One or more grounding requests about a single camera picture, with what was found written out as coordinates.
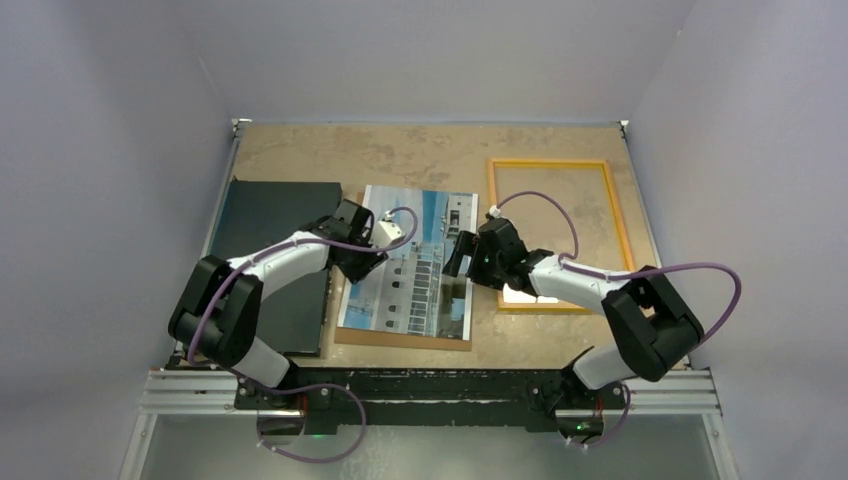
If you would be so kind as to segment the yellow wooden picture frame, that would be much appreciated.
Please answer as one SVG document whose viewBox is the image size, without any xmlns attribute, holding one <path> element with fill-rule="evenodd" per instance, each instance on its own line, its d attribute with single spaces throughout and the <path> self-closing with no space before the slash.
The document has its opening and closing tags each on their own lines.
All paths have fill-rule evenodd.
<svg viewBox="0 0 848 480">
<path fill-rule="evenodd" d="M 624 266 L 632 269 L 634 264 L 631 243 L 627 232 L 626 223 L 621 209 L 618 191 L 608 162 L 603 159 L 554 159 L 554 158 L 489 158 L 486 165 L 488 198 L 492 206 L 498 203 L 496 173 L 497 170 L 514 169 L 584 169 L 598 170 L 601 172 L 611 209 L 616 236 L 618 240 L 619 253 Z M 518 314 L 588 314 L 589 310 L 572 303 L 558 301 L 551 302 L 507 302 L 503 293 L 497 295 L 497 309 L 499 312 Z"/>
</svg>

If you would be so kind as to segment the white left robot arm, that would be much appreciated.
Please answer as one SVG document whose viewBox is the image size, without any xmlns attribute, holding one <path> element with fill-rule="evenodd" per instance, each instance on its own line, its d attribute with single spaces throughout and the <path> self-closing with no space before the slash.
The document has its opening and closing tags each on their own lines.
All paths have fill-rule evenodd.
<svg viewBox="0 0 848 480">
<path fill-rule="evenodd" d="M 257 335 L 260 309 L 271 294 L 307 275 L 337 268 L 356 283 L 388 257 L 405 237 L 386 212 L 344 200 L 334 213 L 256 253 L 195 265 L 168 323 L 191 364 L 213 363 L 259 383 L 272 408 L 297 399 L 293 363 Z"/>
</svg>

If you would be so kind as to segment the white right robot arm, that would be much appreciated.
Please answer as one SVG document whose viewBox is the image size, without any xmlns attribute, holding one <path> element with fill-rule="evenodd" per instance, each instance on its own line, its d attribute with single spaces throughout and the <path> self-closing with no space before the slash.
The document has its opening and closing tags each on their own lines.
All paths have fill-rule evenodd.
<svg viewBox="0 0 848 480">
<path fill-rule="evenodd" d="M 505 218 L 493 218 L 476 232 L 461 231 L 442 272 L 493 290 L 556 298 L 605 317 L 613 343 L 589 348 L 562 370 L 561 392 L 576 407 L 622 380 L 659 381 L 705 336 L 658 269 L 606 273 L 567 265 L 549 250 L 527 249 Z"/>
</svg>

